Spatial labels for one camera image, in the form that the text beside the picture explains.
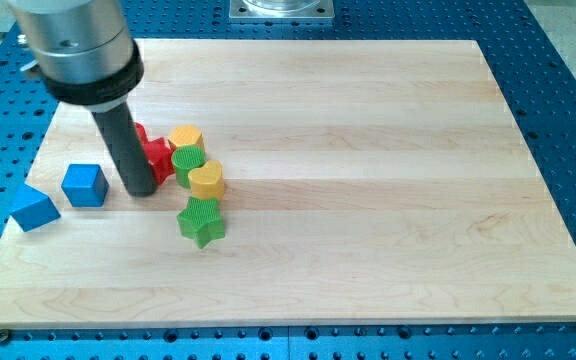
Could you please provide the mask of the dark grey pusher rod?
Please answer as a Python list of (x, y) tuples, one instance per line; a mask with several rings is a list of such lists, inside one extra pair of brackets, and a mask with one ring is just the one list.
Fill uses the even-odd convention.
[(127, 193), (133, 197), (155, 193), (158, 184), (128, 105), (122, 102), (92, 116)]

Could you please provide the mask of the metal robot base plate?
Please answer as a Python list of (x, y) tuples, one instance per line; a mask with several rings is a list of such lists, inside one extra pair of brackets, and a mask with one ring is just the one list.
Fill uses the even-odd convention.
[(332, 19), (333, 0), (230, 0), (229, 18), (261, 19)]

